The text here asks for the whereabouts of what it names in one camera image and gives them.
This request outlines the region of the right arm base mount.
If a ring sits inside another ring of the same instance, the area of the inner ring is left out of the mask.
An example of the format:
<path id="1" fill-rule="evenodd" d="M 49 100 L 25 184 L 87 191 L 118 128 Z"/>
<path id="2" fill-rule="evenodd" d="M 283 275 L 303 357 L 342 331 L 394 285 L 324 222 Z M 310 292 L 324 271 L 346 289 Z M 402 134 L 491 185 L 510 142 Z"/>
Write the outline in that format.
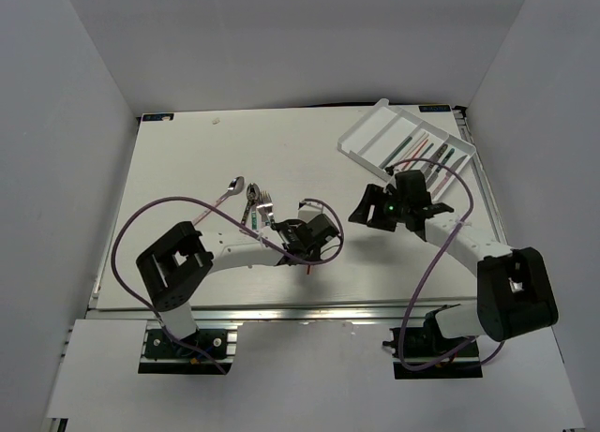
<path id="1" fill-rule="evenodd" d="M 426 314 L 419 327 L 408 327 L 403 341 L 403 355 L 408 365 L 423 365 L 455 348 L 465 341 L 464 337 L 444 338 L 434 321 L 437 310 Z M 400 328 L 391 328 L 391 338 L 382 347 L 391 352 L 396 380 L 460 380 L 483 377 L 479 349 L 475 342 L 459 352 L 422 371 L 410 371 L 399 360 Z"/>

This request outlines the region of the green marbled handle knife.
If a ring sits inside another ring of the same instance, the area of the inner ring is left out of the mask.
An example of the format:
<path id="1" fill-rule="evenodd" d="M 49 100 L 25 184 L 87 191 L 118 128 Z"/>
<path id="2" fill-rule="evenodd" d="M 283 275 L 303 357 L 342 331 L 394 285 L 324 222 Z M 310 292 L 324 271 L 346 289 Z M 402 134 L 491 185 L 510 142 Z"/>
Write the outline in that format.
<path id="1" fill-rule="evenodd" d="M 447 154 L 442 158 L 441 165 L 436 167 L 436 170 L 429 176 L 427 179 L 427 187 L 430 187 L 438 178 L 440 172 L 442 171 L 442 165 L 445 165 L 455 153 L 455 149 L 451 148 Z"/>

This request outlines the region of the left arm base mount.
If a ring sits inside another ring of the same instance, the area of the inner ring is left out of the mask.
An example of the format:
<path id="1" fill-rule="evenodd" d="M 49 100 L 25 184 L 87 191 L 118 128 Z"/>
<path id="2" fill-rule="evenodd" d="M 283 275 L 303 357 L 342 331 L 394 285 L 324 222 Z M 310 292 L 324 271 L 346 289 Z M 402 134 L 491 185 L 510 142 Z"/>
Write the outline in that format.
<path id="1" fill-rule="evenodd" d="M 139 374 L 217 375 L 227 374 L 233 365 L 235 338 L 222 328 L 200 328 L 173 342 L 160 328 L 146 330 L 138 364 Z"/>

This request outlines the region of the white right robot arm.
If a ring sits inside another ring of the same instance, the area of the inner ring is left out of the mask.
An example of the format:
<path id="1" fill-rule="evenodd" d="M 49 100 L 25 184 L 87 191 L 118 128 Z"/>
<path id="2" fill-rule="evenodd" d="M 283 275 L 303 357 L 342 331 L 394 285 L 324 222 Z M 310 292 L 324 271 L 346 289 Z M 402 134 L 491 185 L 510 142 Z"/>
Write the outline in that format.
<path id="1" fill-rule="evenodd" d="M 381 231 L 403 225 L 475 276 L 475 303 L 427 314 L 423 342 L 434 355 L 447 354 L 462 337 L 486 335 L 503 342 L 559 319 L 542 255 L 532 247 L 502 244 L 458 219 L 452 207 L 432 200 L 420 171 L 398 173 L 385 187 L 367 185 L 349 220 Z"/>

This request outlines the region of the brown marbled handle knife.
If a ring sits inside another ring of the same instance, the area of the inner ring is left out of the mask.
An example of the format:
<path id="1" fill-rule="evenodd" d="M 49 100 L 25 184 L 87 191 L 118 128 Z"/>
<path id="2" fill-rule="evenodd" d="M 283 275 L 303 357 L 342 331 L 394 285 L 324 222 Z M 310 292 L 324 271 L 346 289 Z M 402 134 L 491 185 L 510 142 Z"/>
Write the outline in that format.
<path id="1" fill-rule="evenodd" d="M 430 158 L 430 162 L 427 164 L 427 166 L 425 167 L 425 170 L 424 170 L 424 176 L 426 178 L 428 178 L 429 175 L 432 173 L 432 171 L 435 167 L 435 163 L 440 160 L 440 158 L 445 153 L 447 147 L 448 147 L 448 145 L 446 143 L 443 144 L 442 146 L 439 147 L 439 149 L 435 152 L 435 154 Z"/>

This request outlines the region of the pink handled knife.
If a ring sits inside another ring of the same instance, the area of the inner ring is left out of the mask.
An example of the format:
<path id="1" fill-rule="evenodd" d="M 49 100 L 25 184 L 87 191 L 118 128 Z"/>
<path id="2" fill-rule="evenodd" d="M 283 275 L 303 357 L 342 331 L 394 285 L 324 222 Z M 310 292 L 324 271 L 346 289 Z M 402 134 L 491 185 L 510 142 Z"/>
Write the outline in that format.
<path id="1" fill-rule="evenodd" d="M 438 197 L 438 195 L 442 191 L 443 187 L 454 176 L 454 173 L 457 171 L 457 169 L 460 167 L 460 165 L 463 163 L 463 161 L 466 158 L 467 158 L 466 156 L 462 156 L 456 162 L 454 162 L 452 164 L 452 166 L 450 167 L 450 170 L 446 172 L 446 175 L 444 176 L 444 178 L 440 181 L 440 183 L 435 187 L 435 189 L 431 193 L 431 196 L 433 199 L 436 199 Z"/>

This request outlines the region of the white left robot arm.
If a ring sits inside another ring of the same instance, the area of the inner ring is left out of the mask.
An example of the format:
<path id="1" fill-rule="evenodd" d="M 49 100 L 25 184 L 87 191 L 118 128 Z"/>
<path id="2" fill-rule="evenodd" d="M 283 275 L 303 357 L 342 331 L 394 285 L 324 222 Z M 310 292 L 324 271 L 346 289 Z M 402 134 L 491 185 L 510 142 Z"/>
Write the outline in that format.
<path id="1" fill-rule="evenodd" d="M 176 355 L 187 356 L 197 348 L 189 299 L 207 276 L 242 267 L 314 263 L 322 259 L 323 247 L 341 236 L 325 214 L 308 222 L 285 220 L 259 234 L 259 240 L 245 233 L 203 235 L 183 221 L 138 256 L 136 266 L 151 304 L 168 330 L 166 345 Z"/>

